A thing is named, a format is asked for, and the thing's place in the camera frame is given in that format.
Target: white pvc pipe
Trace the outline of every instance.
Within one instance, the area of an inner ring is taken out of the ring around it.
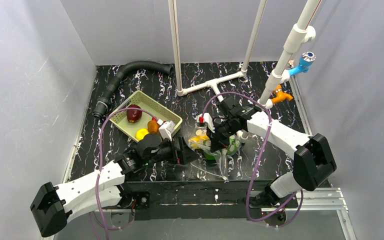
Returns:
[[[258,5],[257,16],[255,17],[254,27],[252,27],[251,38],[249,39],[248,48],[246,49],[245,59],[243,60],[242,72],[245,73],[250,63],[251,53],[253,52],[254,44],[256,43],[258,30],[260,28],[261,19],[263,18],[264,9],[266,8],[267,0],[261,0]]]
[[[212,84],[211,86],[211,89],[214,91],[214,93],[217,95],[217,94],[220,94],[220,90],[219,88],[217,87],[217,84]],[[217,99],[219,102],[223,101],[223,96],[217,96]]]
[[[322,0],[307,0],[307,3],[305,4],[304,9],[302,10],[302,13],[299,16],[298,22],[296,24],[296,27],[298,29],[296,29],[295,26],[294,28],[292,28],[292,31],[289,34],[285,45],[283,46],[283,52],[280,55],[279,61],[277,62],[276,67],[268,77],[268,80],[265,84],[264,91],[262,92],[261,97],[258,100],[260,104],[266,105],[267,101],[270,98],[270,95],[272,94],[272,91],[276,88],[278,84],[281,83],[280,81],[282,79],[282,73],[284,72],[286,66],[288,65],[288,62],[291,59],[292,55],[295,53],[293,51],[289,52],[285,50],[287,43],[288,45],[291,45],[292,41],[294,44],[300,45],[302,43],[301,40],[300,42],[296,42],[298,38],[293,38],[294,36],[291,34],[294,32],[294,30],[295,30],[295,33],[297,33],[296,31],[305,30],[307,28],[307,26],[310,24],[310,20],[313,18],[313,15],[316,13],[316,10],[321,1]]]
[[[188,88],[183,88],[183,94],[186,95],[188,93],[192,93],[192,92],[204,89],[206,87],[208,87],[208,84],[206,82],[204,82],[204,83],[201,83],[201,84],[198,84],[198,85],[195,85],[195,86],[191,86],[191,87],[188,87]]]
[[[176,10],[176,0],[168,0],[168,10],[170,14],[171,41],[173,43],[174,54],[174,70],[176,72],[177,95],[183,96],[182,75],[180,70],[180,47],[179,47],[179,30],[178,30],[178,14]]]
[[[301,15],[298,18],[298,21],[296,22],[296,25],[298,25],[298,28],[300,29],[306,29],[307,26],[310,24],[310,21],[313,18],[313,15],[316,13],[317,8],[319,7],[322,0],[308,0],[307,3],[304,6],[304,9],[302,10]]]
[[[204,88],[211,88],[211,86],[214,85],[214,84],[217,85],[219,83],[226,82],[226,81],[229,81],[229,80],[232,80],[232,79],[241,78],[243,76],[244,76],[244,74],[241,71],[238,71],[237,73],[233,73],[233,74],[230,74],[230,75],[227,75],[227,76],[224,76],[224,77],[220,77],[220,78],[214,78],[214,79],[208,80],[208,81],[206,81],[204,83],[201,83],[201,84],[198,84],[198,85],[195,85],[195,86],[191,86],[191,87],[188,87],[188,88],[183,88],[182,92],[183,92],[183,95],[186,95],[188,93],[192,93],[192,92],[204,89]]]
[[[219,83],[226,82],[226,81],[229,81],[232,79],[242,78],[243,76],[244,76],[244,74],[241,71],[238,71],[237,73],[233,73],[233,74],[230,74],[230,75],[227,75],[224,77],[220,77],[220,78],[216,78],[216,79],[217,79],[217,83],[219,84]]]

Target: red apple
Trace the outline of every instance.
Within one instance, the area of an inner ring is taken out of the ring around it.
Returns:
[[[141,107],[139,107],[138,105],[134,105],[134,104],[128,106],[128,108],[141,109]],[[127,110],[127,120],[129,123],[132,123],[132,124],[136,123],[136,121],[138,121],[142,117],[142,111],[138,111],[135,109]]]

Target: blue faucet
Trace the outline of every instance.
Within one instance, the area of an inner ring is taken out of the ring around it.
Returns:
[[[316,60],[316,55],[311,51],[305,51],[299,59],[299,65],[288,70],[289,75],[292,77],[295,74],[308,72],[314,60]]]

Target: clear plastic bag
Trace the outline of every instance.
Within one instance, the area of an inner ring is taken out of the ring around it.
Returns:
[[[228,181],[228,156],[235,154],[240,146],[240,142],[236,135],[230,136],[230,145],[228,148],[211,152],[211,141],[207,136],[207,128],[196,126],[194,133],[195,135],[188,140],[189,147],[191,149],[201,149],[207,160],[214,160],[218,165],[221,177],[225,181]]]

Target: black corrugated hose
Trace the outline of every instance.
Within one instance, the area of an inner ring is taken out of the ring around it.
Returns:
[[[125,78],[125,76],[135,70],[145,69],[160,72],[173,76],[173,67],[167,66],[161,63],[153,61],[132,61],[122,66],[117,74],[111,79],[106,87],[106,90],[103,92],[102,96],[98,98],[96,107],[93,110],[93,116],[97,119],[102,119],[107,111],[107,108],[111,105],[111,98],[113,97],[117,88],[119,88],[120,83]]]

